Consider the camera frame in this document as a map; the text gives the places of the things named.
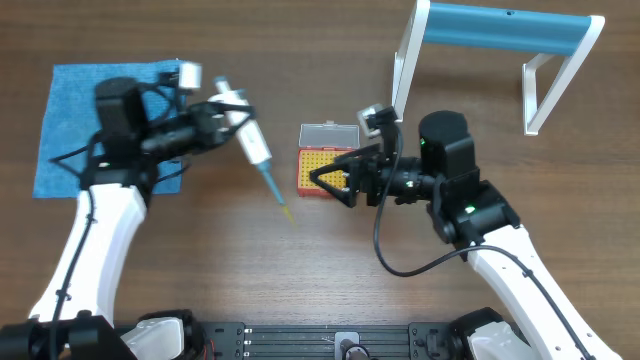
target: open box lid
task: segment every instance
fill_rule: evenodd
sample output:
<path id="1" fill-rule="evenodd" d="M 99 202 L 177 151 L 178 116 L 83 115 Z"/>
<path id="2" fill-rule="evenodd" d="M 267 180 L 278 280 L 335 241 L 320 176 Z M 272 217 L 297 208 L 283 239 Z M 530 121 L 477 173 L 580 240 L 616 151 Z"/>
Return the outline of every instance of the open box lid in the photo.
<path id="1" fill-rule="evenodd" d="M 360 128 L 358 125 L 338 125 L 333 121 L 324 124 L 302 124 L 300 126 L 300 148 L 359 149 Z"/>

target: blue cloth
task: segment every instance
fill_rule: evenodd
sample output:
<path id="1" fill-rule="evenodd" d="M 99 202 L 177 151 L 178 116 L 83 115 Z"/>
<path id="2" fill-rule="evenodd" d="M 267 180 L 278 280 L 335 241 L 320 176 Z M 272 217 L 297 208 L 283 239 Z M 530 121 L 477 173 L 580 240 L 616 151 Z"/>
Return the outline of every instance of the blue cloth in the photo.
<path id="1" fill-rule="evenodd" d="M 80 191 L 78 180 L 73 175 L 48 160 L 85 146 L 91 135 L 100 129 L 94 99 L 94 88 L 99 82 L 130 76 L 141 82 L 153 83 L 158 72 L 176 71 L 180 63 L 180 60 L 167 60 L 139 64 L 55 65 L 42 124 L 33 197 L 75 197 Z M 143 100 L 149 119 L 159 116 L 167 107 L 166 101 L 153 92 L 146 92 Z M 85 160 L 86 154 L 80 154 L 63 162 L 81 171 Z M 180 167 L 179 163 L 164 162 L 159 165 L 160 176 L 178 171 Z M 153 192 L 178 193 L 181 182 L 181 177 L 163 181 Z"/>

